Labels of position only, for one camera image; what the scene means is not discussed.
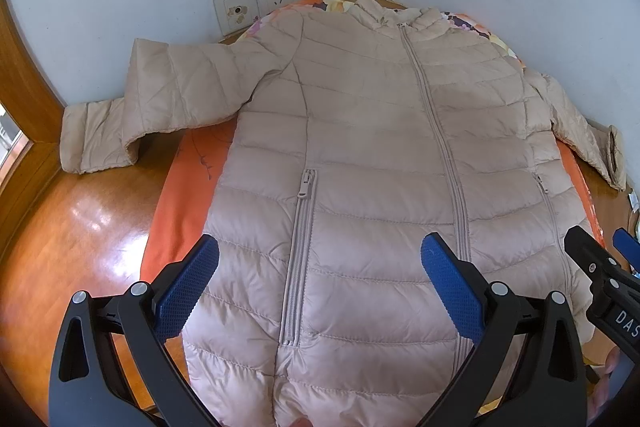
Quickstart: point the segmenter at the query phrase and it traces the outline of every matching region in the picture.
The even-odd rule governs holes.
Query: zipper pull
[[[535,176],[536,176],[536,179],[538,181],[538,184],[540,185],[540,188],[542,188],[542,190],[544,190],[545,194],[548,194],[549,193],[549,189],[546,188],[545,185],[543,184],[542,178],[540,177],[540,175],[536,174]]]
[[[311,183],[311,171],[305,171],[302,175],[302,181],[300,182],[300,191],[298,197],[303,200],[309,193],[309,184]]]

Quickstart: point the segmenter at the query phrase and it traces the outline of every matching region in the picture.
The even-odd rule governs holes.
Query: pocket zipper
[[[300,341],[300,319],[302,317],[302,296],[305,286],[306,263],[311,243],[312,214],[315,201],[317,172],[305,169],[300,181],[296,215],[291,238],[289,269],[282,306],[282,327],[280,343],[297,346]]]
[[[533,177],[538,183],[540,193],[542,194],[542,199],[545,201],[546,209],[551,216],[551,226],[553,227],[554,240],[556,242],[556,248],[558,248],[560,261],[562,262],[562,271],[564,272],[564,293],[565,295],[567,295],[567,293],[571,290],[571,276],[569,263],[566,259],[566,254],[564,253],[564,248],[562,248],[562,244],[560,241],[560,232],[558,229],[558,218],[556,217],[556,211],[554,210],[553,204],[551,203],[551,198],[549,197],[549,189],[545,187],[545,184],[543,184],[540,175],[534,172]]]

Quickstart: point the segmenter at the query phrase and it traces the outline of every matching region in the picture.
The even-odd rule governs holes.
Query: window
[[[29,140],[0,105],[0,184]]]

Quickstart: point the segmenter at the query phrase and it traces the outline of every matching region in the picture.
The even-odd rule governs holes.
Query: jacket sleeve
[[[620,132],[613,126],[597,128],[590,125],[552,76],[525,68],[524,78],[550,108],[551,127],[556,137],[596,169],[611,187],[625,190],[624,146]]]
[[[132,165],[141,137],[229,120],[261,79],[290,63],[302,15],[284,10],[232,45],[169,45],[137,39],[124,98],[65,109],[60,159],[67,172]]]

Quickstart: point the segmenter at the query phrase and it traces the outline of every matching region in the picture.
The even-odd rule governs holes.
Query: puffer jacket
[[[430,232],[489,281],[561,291],[591,337],[590,283],[562,250],[589,225],[554,131],[615,176],[551,77],[437,9],[292,7],[231,46],[136,41],[124,99],[66,112],[63,163],[129,164],[143,134],[238,110],[204,230],[220,266],[183,331],[226,425],[415,425],[470,347],[420,264]]]

